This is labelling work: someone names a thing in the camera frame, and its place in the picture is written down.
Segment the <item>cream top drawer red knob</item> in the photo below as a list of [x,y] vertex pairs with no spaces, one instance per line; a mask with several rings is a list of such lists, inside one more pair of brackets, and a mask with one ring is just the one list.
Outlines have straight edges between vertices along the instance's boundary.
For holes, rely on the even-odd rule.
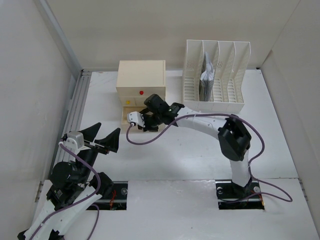
[[140,97],[157,94],[159,96],[166,95],[166,88],[163,86],[157,87],[116,87],[120,97]]

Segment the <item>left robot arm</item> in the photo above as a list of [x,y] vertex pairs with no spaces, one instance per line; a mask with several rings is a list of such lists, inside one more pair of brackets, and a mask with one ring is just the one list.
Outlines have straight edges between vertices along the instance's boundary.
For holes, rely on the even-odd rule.
[[62,240],[81,213],[89,207],[98,208],[96,201],[114,203],[114,182],[93,166],[98,154],[117,153],[121,130],[116,128],[105,138],[96,139],[101,125],[98,122],[62,136],[58,145],[75,160],[60,161],[53,167],[43,208],[31,227],[17,235],[19,240]]

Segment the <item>drawer with blue knob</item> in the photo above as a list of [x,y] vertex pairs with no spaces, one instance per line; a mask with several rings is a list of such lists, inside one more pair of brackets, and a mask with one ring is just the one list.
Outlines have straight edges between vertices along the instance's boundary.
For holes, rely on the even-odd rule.
[[144,107],[145,106],[144,102],[146,99],[147,99],[147,97],[144,97],[144,96],[135,97],[134,98],[135,105],[137,107]]

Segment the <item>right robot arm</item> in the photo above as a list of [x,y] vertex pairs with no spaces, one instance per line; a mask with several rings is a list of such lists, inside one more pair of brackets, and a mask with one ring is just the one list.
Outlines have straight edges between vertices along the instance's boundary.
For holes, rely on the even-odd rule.
[[216,118],[177,102],[168,105],[157,94],[148,97],[144,105],[145,109],[134,114],[140,130],[156,132],[164,124],[192,129],[217,139],[222,154],[230,161],[232,193],[243,197],[250,191],[248,164],[252,137],[236,115]]

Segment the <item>grey black booklet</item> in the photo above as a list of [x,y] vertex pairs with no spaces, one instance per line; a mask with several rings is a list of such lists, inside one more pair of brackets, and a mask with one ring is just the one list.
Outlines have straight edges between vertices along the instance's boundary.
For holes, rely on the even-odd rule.
[[199,100],[209,102],[211,100],[215,80],[215,68],[208,52],[204,52],[199,79]]

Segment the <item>drawer with yellow knob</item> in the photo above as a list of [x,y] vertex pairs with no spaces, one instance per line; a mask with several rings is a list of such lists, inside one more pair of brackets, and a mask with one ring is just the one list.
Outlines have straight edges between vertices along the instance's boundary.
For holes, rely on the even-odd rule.
[[134,97],[120,96],[119,97],[121,105],[123,107],[135,107],[136,100]]

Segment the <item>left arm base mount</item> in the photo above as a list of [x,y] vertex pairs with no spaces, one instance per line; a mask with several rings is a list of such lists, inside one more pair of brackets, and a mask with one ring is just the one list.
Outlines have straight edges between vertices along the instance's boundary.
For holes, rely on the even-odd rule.
[[124,211],[127,209],[128,182],[115,181],[113,189],[108,196],[103,196],[94,204],[101,211]]

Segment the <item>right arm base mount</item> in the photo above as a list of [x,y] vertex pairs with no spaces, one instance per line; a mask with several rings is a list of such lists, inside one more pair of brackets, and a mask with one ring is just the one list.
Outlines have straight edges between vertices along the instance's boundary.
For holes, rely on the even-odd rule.
[[264,202],[257,181],[250,181],[245,187],[231,180],[215,182],[219,210],[264,210]]

